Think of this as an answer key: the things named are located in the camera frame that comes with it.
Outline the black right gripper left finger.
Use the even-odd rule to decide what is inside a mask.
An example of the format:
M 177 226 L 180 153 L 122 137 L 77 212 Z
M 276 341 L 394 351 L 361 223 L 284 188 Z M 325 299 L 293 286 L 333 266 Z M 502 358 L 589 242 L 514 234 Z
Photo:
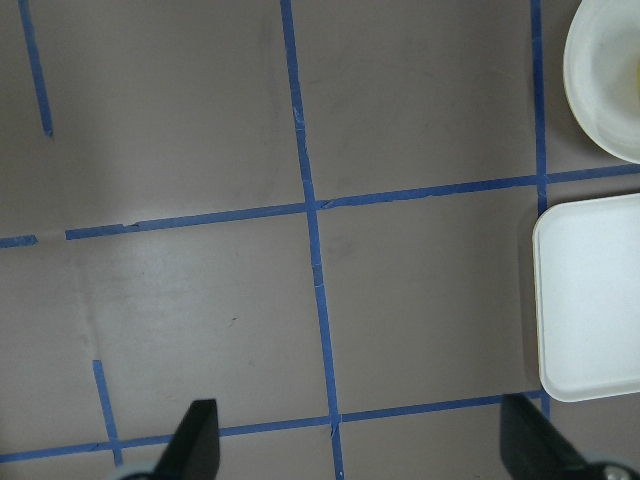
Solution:
M 217 402 L 195 400 L 156 464 L 153 478 L 213 480 L 220 463 Z

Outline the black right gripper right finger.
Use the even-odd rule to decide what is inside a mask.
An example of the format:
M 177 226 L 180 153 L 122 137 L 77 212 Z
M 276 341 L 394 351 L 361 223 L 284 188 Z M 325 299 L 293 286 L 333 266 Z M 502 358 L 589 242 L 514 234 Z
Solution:
M 502 397 L 500 457 L 512 479 L 590 479 L 589 462 L 522 394 Z

